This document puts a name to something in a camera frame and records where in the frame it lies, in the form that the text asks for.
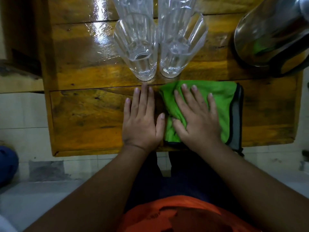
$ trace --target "metal pitcher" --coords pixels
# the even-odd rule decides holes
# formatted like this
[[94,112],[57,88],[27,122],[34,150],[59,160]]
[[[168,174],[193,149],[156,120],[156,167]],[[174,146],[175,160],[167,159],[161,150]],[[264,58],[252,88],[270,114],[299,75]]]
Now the metal pitcher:
[[281,73],[288,59],[309,48],[309,0],[264,0],[240,20],[234,47],[245,63],[269,67],[275,77],[308,67],[309,56]]

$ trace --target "wooden table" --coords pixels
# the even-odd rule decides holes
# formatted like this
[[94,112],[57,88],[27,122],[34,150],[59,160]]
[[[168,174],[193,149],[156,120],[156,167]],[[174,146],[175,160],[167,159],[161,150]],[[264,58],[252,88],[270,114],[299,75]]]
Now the wooden table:
[[[159,85],[180,79],[232,80],[244,87],[243,146],[294,141],[302,73],[254,78],[238,65],[229,48],[240,18],[261,1],[198,0],[198,9],[207,15],[207,41],[180,76],[167,79],[157,72],[148,82],[156,91],[156,114],[164,111]],[[141,81],[113,45],[118,15],[112,1],[35,0],[35,5],[53,155],[117,153],[124,101]],[[286,67],[302,58],[293,58]],[[167,150],[164,144],[158,148]]]

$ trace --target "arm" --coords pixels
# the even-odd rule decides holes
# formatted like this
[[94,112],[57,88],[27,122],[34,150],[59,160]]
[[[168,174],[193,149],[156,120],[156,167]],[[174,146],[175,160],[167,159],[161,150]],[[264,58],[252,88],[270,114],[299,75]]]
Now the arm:
[[136,88],[130,103],[126,99],[118,156],[25,231],[115,230],[142,164],[164,134],[164,114],[155,126],[152,88],[143,84],[141,95]]
[[181,140],[199,154],[223,179],[238,202],[265,231],[308,231],[309,199],[280,183],[267,173],[235,154],[220,139],[220,126],[214,98],[208,95],[208,109],[193,86],[182,91],[187,104],[175,92],[186,129],[173,120]]

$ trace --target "clear glass tumbler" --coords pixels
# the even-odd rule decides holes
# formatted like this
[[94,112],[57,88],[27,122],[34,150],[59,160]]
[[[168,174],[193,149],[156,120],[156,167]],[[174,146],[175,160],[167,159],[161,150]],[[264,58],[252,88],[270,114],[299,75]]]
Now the clear glass tumbler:
[[118,53],[138,79],[148,81],[155,76],[159,43],[152,18],[131,13],[118,20],[114,41]]
[[194,12],[196,0],[158,0],[158,29],[159,34],[164,34],[162,30],[162,21],[172,10],[182,7],[189,7]]
[[130,13],[140,13],[153,18],[153,0],[113,0],[119,18],[123,19]]
[[204,16],[184,7],[164,17],[160,43],[160,72],[168,78],[178,76],[203,47],[208,27]]

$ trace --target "dark pants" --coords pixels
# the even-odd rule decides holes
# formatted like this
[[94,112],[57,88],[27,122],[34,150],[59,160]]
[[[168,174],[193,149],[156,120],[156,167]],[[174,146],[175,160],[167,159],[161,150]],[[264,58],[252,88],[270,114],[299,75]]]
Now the dark pants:
[[125,212],[157,199],[186,195],[221,207],[252,224],[219,175],[201,157],[190,151],[168,155],[172,176],[162,176],[156,153],[150,153],[135,179]]

